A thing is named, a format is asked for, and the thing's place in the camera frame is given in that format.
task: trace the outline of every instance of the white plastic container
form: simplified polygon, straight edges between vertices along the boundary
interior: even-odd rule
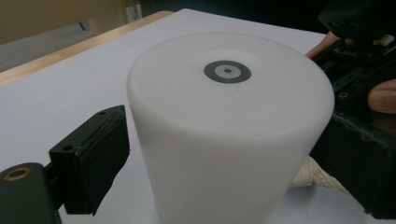
[[[266,223],[333,110],[304,55],[228,33],[153,47],[128,94],[163,224]]]

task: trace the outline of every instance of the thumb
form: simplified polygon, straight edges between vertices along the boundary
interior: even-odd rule
[[[368,104],[374,111],[396,114],[396,79],[375,86],[369,93]]]

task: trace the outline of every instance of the white table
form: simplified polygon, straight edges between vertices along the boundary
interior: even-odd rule
[[[129,34],[56,63],[0,88],[0,170],[35,161],[50,162],[48,151],[94,113],[125,105],[131,155],[97,215],[71,216],[64,224],[158,224],[149,180],[126,95],[134,61],[172,37],[201,32],[234,32],[275,40],[306,53],[322,34],[240,21],[184,9]],[[290,189],[272,224],[396,223],[365,215],[349,195],[319,186]]]

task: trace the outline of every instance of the beige cloth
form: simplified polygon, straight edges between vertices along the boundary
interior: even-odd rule
[[[294,177],[290,186],[307,187],[314,183],[326,188],[338,189],[348,194],[348,191],[336,178],[327,174],[314,159],[308,157],[300,168],[298,174]]]

